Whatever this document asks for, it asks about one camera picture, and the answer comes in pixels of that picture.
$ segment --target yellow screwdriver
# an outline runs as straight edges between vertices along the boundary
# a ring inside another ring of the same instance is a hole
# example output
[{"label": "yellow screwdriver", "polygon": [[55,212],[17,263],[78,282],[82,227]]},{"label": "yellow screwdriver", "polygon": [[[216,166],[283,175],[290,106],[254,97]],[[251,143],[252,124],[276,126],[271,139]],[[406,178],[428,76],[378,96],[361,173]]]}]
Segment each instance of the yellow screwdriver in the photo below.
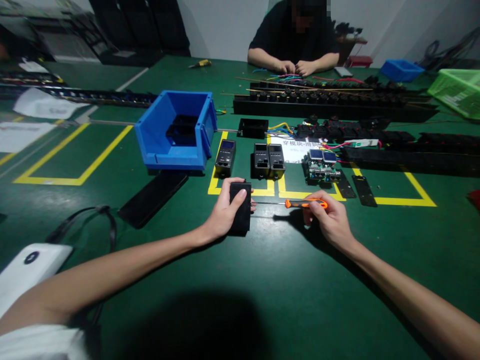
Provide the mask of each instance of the yellow screwdriver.
[{"label": "yellow screwdriver", "polygon": [[190,65],[188,68],[189,69],[203,68],[203,67],[207,67],[207,66],[211,66],[211,65],[212,65],[212,62],[208,59],[205,59],[205,60],[197,62],[195,65]]}]

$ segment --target blue plastic box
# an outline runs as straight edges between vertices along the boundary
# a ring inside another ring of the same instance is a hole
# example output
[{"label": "blue plastic box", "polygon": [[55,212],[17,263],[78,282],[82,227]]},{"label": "blue plastic box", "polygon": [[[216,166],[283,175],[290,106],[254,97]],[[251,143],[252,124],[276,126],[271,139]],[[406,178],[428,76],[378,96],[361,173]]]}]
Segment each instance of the blue plastic box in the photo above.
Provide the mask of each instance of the blue plastic box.
[{"label": "blue plastic box", "polygon": [[[177,116],[198,117],[194,125],[194,144],[176,144],[167,136]],[[148,169],[205,170],[217,113],[211,92],[163,91],[135,124],[143,162]]]},{"label": "blue plastic box", "polygon": [[424,68],[407,60],[387,60],[380,69],[382,74],[397,83],[411,83],[424,71]]}]

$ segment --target white device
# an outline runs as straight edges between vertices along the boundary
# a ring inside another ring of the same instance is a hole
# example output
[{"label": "white device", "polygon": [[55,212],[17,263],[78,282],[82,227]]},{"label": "white device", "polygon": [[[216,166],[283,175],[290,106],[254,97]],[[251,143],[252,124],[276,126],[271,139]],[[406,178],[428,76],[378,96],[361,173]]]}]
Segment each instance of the white device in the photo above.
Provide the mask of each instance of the white device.
[{"label": "white device", "polygon": [[0,318],[27,290],[55,275],[73,247],[34,243],[25,247],[0,273]]},{"label": "white device", "polygon": [[335,71],[338,73],[338,75],[340,75],[340,77],[342,78],[351,78],[353,76],[353,74],[348,71],[346,68],[342,67],[342,66],[337,66],[335,68]]}]

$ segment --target circuit board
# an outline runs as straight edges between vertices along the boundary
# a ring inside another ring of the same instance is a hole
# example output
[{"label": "circuit board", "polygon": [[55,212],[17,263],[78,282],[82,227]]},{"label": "circuit board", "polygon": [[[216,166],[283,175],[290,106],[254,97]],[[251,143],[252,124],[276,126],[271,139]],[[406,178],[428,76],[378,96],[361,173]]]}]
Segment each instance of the circuit board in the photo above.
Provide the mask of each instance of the circuit board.
[{"label": "circuit board", "polygon": [[337,156],[333,152],[311,149],[302,162],[307,183],[338,182],[341,174],[335,169],[336,164]]}]

